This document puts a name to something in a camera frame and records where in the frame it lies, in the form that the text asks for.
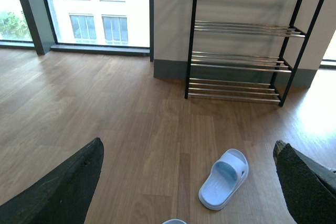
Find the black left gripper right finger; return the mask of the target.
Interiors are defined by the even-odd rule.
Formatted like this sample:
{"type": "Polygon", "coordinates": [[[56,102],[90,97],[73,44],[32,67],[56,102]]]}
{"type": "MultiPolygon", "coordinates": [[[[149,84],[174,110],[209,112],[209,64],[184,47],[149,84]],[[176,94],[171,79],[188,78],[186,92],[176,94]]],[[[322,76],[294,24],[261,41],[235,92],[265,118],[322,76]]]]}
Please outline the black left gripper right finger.
{"type": "Polygon", "coordinates": [[[296,223],[335,223],[335,168],[278,140],[273,157],[287,209],[296,223]]]}

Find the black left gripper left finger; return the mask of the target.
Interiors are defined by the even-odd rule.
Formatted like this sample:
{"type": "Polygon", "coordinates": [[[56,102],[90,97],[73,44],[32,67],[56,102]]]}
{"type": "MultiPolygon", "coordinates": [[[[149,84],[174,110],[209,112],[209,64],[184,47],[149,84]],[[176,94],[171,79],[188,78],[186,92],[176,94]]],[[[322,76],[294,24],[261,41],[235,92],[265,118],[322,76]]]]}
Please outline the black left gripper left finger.
{"type": "Polygon", "coordinates": [[[1,223],[84,223],[103,158],[104,146],[96,137],[1,205],[1,223]]]}

